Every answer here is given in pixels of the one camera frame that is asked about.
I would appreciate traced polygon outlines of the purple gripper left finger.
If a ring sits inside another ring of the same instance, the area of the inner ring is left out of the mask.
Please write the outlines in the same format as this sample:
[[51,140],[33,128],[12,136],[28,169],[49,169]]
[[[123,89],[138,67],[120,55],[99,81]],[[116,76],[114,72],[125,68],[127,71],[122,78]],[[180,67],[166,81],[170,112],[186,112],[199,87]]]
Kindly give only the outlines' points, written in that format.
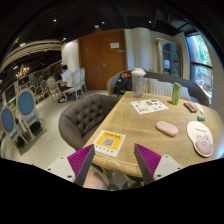
[[76,176],[74,181],[76,185],[82,186],[84,184],[94,155],[94,145],[91,144],[67,157],[68,162]]

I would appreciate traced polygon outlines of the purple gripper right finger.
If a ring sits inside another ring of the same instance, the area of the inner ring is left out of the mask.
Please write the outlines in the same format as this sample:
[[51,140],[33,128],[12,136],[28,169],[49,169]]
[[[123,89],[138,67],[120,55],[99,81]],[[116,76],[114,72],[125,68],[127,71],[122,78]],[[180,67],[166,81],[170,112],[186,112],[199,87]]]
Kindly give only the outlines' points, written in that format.
[[144,184],[152,183],[154,181],[153,175],[162,156],[139,144],[134,146],[134,155],[140,167]]

